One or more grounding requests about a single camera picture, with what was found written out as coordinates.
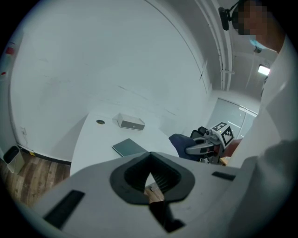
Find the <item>black baseboard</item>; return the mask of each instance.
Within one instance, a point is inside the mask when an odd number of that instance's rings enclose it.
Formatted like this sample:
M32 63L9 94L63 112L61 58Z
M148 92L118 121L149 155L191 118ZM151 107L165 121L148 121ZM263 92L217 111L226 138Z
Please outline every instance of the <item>black baseboard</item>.
M21 151L23 151L23 152L25 152L27 154L31 154L28 150L26 150L24 148L21 148ZM34 156L36 156L38 158L41 158L41 159L44 159L44 160L51 161L51 162L56 162L56 163L60 163L60 164L64 164L64 165L71 165L71 162L70 161L64 161L64 160L60 160L60 159L53 159L51 157L44 156L44 155L37 154L37 153L34 153Z

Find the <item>floor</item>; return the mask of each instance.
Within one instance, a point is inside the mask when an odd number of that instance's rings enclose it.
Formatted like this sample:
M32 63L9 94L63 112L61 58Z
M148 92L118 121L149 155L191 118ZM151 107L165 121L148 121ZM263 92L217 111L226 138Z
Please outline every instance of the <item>floor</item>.
M18 175L12 174L0 159L0 176L13 199L32 207L46 191L69 177L70 165L47 161L26 153L22 153L22 156L25 165ZM150 203L164 200L159 188L151 191L147 187L144 194L148 196Z

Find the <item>white table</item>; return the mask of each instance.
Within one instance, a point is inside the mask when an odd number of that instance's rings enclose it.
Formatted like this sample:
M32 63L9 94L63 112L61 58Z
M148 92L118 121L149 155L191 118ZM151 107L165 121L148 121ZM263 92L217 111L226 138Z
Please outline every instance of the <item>white table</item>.
M105 124L100 125L96 120L103 120ZM70 175L90 165L120 158L112 146L128 138L149 152L163 152L179 157L168 136L158 128L145 126L143 131L120 128L115 119L90 113L74 149ZM150 175L146 186L153 182L153 177Z

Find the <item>white trash can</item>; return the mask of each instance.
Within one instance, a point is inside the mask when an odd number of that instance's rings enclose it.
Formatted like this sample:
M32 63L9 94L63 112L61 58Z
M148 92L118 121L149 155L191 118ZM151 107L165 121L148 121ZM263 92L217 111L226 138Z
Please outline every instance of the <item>white trash can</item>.
M11 173L18 174L25 162L20 149L16 146L12 146L3 156L5 163Z

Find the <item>gray box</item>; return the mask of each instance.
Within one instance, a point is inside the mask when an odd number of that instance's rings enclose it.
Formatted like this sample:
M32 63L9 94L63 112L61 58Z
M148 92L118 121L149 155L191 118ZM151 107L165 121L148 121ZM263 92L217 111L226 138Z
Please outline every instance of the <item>gray box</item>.
M142 131L145 127L145 122L143 122L140 118L131 117L122 113L118 114L117 121L119 127L122 128Z

